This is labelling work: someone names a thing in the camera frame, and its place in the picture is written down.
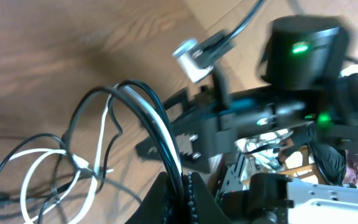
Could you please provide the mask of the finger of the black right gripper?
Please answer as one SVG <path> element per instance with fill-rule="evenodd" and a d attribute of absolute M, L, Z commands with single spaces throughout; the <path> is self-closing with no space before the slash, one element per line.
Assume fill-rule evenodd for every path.
<path fill-rule="evenodd" d="M 162 141 L 162 151 L 152 138 L 146 138 L 135 146 L 138 156 L 145 160 L 161 160 L 167 156 L 174 166 L 209 173 L 210 125 L 173 124 L 172 128 L 174 137 Z"/>

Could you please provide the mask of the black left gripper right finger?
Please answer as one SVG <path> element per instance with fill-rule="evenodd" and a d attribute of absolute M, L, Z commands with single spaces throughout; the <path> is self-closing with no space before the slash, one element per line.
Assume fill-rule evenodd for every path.
<path fill-rule="evenodd" d="M 220 209 L 197 172 L 185 177 L 186 208 L 188 223 L 191 224 L 231 224 L 230 219 Z"/>

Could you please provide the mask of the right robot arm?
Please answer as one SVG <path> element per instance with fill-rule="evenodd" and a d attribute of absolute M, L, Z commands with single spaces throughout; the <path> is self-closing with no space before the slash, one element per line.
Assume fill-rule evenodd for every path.
<path fill-rule="evenodd" d="M 343 21 L 311 15 L 275 19 L 258 65 L 265 86 L 230 93 L 216 61 L 248 23 L 202 43 L 187 40 L 175 52 L 193 82 L 211 75 L 212 87 L 203 86 L 193 100 L 184 89 L 167 101 L 152 97 L 164 121 L 167 109 L 182 105 L 182 114 L 168 126 L 172 138 L 196 136 L 194 153 L 180 154 L 183 164 L 205 172 L 207 160 L 232 152 L 238 139 L 306 123 L 315 124 L 318 142 L 358 155 L 358 73 L 340 75 L 351 38 Z"/>

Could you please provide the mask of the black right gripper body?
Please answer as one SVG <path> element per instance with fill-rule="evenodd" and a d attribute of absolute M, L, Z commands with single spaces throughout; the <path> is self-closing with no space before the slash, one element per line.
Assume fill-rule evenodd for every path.
<path fill-rule="evenodd" d="M 246 90 L 229 95 L 231 102 L 222 108 L 207 91 L 193 100 L 180 90 L 169 98 L 169 107 L 182 105 L 183 113 L 172 121 L 176 136 L 196 136 L 193 152 L 182 152 L 187 168 L 210 173 L 209 158 L 235 152 L 238 139 L 284 129 L 291 125 L 291 101 L 271 90 Z"/>

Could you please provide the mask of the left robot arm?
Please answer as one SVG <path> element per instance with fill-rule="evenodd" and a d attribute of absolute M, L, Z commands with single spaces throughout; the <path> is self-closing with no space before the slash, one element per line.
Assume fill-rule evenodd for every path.
<path fill-rule="evenodd" d="M 259 173 L 249 189 L 217 202 L 196 172 L 184 177 L 180 195 L 171 183 L 160 173 L 128 223 L 358 224 L 358 189 Z"/>

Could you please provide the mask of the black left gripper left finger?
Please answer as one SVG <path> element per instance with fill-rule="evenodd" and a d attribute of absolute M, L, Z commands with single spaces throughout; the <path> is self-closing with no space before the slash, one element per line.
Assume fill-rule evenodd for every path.
<path fill-rule="evenodd" d="M 174 224 L 177 223 L 175 198 L 171 193 L 170 180 L 161 172 L 132 215 L 132 224 Z"/>

